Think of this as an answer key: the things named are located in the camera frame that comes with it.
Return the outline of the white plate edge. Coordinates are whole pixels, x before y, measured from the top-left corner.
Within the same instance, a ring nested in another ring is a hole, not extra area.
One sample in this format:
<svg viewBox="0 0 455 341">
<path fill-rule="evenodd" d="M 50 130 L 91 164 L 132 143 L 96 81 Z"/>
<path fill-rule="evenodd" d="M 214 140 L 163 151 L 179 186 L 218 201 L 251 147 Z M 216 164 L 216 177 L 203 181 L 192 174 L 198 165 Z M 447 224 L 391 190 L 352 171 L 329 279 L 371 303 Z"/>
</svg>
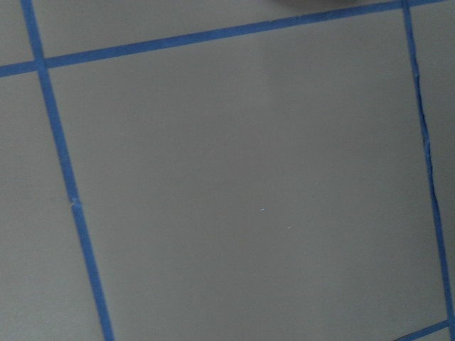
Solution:
<svg viewBox="0 0 455 341">
<path fill-rule="evenodd" d="M 356 4 L 358 1 L 351 0 L 273 0 L 274 3 L 280 6 L 287 6 L 294 9 L 309 9 L 310 7 L 321 8 L 323 6 L 345 6 Z"/>
</svg>

